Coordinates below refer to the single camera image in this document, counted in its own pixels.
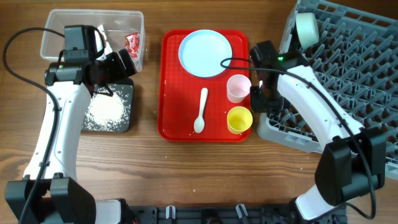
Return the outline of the red snack wrapper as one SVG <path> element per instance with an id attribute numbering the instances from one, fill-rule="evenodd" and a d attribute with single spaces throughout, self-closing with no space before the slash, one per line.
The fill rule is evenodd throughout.
<path id="1" fill-rule="evenodd" d="M 140 44 L 140 33 L 135 32 L 124 37 L 125 49 L 128 51 L 132 59 L 138 57 L 139 44 Z"/>

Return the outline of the yellow plastic cup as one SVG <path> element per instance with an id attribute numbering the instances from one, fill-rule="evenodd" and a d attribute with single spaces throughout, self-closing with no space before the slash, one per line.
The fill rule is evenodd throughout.
<path id="1" fill-rule="evenodd" d="M 247 131 L 252 126 L 252 122 L 251 111 L 243 106 L 235 106 L 227 114 L 227 127 L 233 134 Z"/>

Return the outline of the white napkin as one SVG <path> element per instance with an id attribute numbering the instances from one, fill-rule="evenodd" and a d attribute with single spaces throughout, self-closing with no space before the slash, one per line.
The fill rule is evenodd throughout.
<path id="1" fill-rule="evenodd" d="M 102 49 L 102 40 L 104 40 L 104 42 L 106 42 L 106 34 L 104 31 L 104 27 L 103 25 L 100 25 L 97 27 L 98 32 L 95 32 L 95 37 L 96 37 L 96 46 L 98 50 Z"/>

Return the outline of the light blue plate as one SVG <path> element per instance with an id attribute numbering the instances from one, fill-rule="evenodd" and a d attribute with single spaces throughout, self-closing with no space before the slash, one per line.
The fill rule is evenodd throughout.
<path id="1" fill-rule="evenodd" d="M 227 38 L 214 30 L 202 29 L 189 33 L 178 48 L 178 59 L 190 74 L 210 78 L 224 71 L 221 61 L 233 55 Z"/>

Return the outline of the mint green bowl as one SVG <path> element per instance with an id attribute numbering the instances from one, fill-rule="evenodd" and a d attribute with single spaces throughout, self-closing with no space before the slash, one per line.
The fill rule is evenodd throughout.
<path id="1" fill-rule="evenodd" d="M 295 18 L 295 25 L 298 39 L 303 49 L 307 49 L 318 43 L 318 25 L 313 13 L 298 13 Z"/>

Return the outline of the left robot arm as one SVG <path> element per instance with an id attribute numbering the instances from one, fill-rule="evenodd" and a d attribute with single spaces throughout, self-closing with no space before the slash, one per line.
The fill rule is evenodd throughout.
<path id="1" fill-rule="evenodd" d="M 136 223 L 124 199 L 95 200 L 76 181 L 76 154 L 89 89 L 136 73 L 127 50 L 89 58 L 82 50 L 61 52 L 45 72 L 47 92 L 39 140 L 22 180 L 6 185 L 6 202 L 19 223 Z"/>

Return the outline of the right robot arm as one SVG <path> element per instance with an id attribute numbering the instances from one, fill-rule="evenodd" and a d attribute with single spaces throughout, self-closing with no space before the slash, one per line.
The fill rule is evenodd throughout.
<path id="1" fill-rule="evenodd" d="M 315 185 L 290 204 L 292 223 L 311 223 L 350 206 L 350 200 L 371 197 L 385 183 L 386 139 L 378 128 L 367 129 L 348 115 L 317 80 L 312 67 L 297 51 L 278 54 L 271 41 L 256 44 L 249 61 L 259 84 L 251 87 L 251 108 L 268 117 L 293 106 L 313 131 L 322 150 Z"/>

